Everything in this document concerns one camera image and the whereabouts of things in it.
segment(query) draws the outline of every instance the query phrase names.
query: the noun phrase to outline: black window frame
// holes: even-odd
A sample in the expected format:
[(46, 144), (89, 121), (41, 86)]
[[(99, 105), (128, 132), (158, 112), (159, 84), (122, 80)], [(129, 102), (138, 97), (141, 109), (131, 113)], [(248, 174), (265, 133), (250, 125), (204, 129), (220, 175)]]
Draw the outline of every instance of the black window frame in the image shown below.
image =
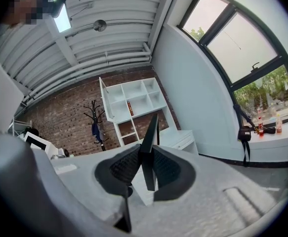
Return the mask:
[[(189, 32), (183, 29), (185, 23), (188, 21), (190, 15), (194, 11), (200, 0), (192, 0), (190, 6), (188, 7), (186, 13), (184, 14), (180, 24), (177, 26), (184, 34), (186, 34), (208, 57), (211, 63), (214, 65), (220, 76), (222, 77), (225, 86), (228, 89), (230, 97), (233, 101), (233, 104), (237, 103), (234, 92), (257, 79), (267, 75), (268, 73), (274, 71), (281, 65), (284, 65), (288, 74), (288, 54), (278, 38), (274, 35), (274, 33), (269, 29), (269, 27), (260, 20), (254, 13), (252, 13), (249, 9), (241, 5), (240, 3), (234, 0), (223, 0), (228, 3), (225, 9), (221, 12), (221, 14), (217, 17), (217, 19), (213, 22), (210, 28), (206, 31), (206, 33), (202, 36), (199, 42), (194, 39)], [(219, 34), (219, 32), (229, 23), (230, 19), (236, 14), (239, 13), (242, 17), (244, 17), (248, 22), (250, 22), (254, 27), (260, 31), (263, 36), (267, 39), (267, 41), (271, 44), (272, 48), (276, 52), (277, 56), (262, 65), (260, 68), (256, 69), (256, 71), (250, 73), (249, 75), (241, 78), (240, 80), (232, 83), (226, 74), (226, 71), (216, 59), (214, 54), (208, 49), (207, 45)], [(243, 119), (237, 115), (239, 126), (243, 125)], [(288, 122), (288, 118), (283, 119), (283, 123)], [(275, 122), (268, 123), (265, 126), (271, 127), (274, 126)]]

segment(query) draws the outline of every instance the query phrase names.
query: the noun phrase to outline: open cabinet door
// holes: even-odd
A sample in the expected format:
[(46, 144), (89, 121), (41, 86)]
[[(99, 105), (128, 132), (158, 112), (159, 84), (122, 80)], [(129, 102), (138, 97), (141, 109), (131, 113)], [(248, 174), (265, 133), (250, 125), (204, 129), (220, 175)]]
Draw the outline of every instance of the open cabinet door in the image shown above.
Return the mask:
[(103, 80), (101, 79), (101, 77), (99, 77), (99, 81), (100, 81), (101, 95), (102, 95), (102, 101), (103, 101), (103, 105), (104, 105), (106, 119), (107, 119), (107, 121), (113, 122), (114, 116), (112, 114), (112, 110), (111, 110), (111, 106), (110, 106), (110, 102), (109, 102), (109, 95), (108, 95), (109, 92), (108, 92)]

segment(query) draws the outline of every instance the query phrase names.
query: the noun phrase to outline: coat rack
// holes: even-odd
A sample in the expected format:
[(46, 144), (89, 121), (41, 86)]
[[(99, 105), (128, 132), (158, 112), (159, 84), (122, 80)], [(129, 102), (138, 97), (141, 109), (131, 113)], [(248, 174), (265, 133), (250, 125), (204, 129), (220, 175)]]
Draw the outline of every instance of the coat rack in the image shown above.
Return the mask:
[(102, 123), (99, 122), (99, 117), (105, 112), (101, 112), (101, 114), (97, 117), (96, 115), (96, 108), (100, 107), (99, 105), (97, 107), (95, 107), (95, 100), (91, 101), (91, 104), (92, 104), (92, 108), (88, 107), (88, 106), (83, 106), (85, 108), (88, 108), (92, 111), (92, 117), (90, 115), (88, 115), (87, 113), (83, 113), (85, 115), (87, 115), (89, 118), (91, 118), (93, 120), (93, 123), (89, 123), (89, 124), (92, 124), (92, 135), (97, 139), (98, 142), (94, 142), (95, 144), (99, 144), (101, 143), (101, 148), (102, 148), (102, 151), (106, 151), (104, 145), (103, 145), (103, 142), (104, 141), (107, 141), (108, 139), (106, 140), (102, 140), (103, 139), (103, 134), (101, 133), (101, 131), (99, 130), (99, 127), (98, 127), (98, 124), (99, 123)]

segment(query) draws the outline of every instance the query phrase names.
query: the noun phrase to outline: floor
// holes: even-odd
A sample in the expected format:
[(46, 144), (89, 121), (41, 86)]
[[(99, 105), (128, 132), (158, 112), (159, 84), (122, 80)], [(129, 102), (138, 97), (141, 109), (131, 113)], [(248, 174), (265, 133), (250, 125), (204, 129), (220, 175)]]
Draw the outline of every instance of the floor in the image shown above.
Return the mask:
[(230, 166), (267, 190), (277, 202), (288, 196), (288, 168)]

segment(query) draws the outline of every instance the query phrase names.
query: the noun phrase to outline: green foliage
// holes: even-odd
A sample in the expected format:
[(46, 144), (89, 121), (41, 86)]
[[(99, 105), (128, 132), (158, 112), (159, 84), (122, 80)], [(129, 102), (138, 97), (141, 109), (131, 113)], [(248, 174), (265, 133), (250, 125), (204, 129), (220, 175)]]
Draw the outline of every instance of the green foliage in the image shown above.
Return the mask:
[(196, 32), (194, 29), (191, 30), (190, 35), (195, 38), (198, 42), (204, 35), (204, 31), (202, 27), (199, 27), (198, 31)]
[(235, 91), (238, 104), (249, 113), (254, 112), (258, 106), (264, 110), (268, 108), (267, 93), (273, 100), (283, 101), (288, 99), (288, 89), (286, 90), (288, 74), (284, 65), (259, 80), (261, 83), (260, 87), (258, 87), (259, 83), (254, 81)]

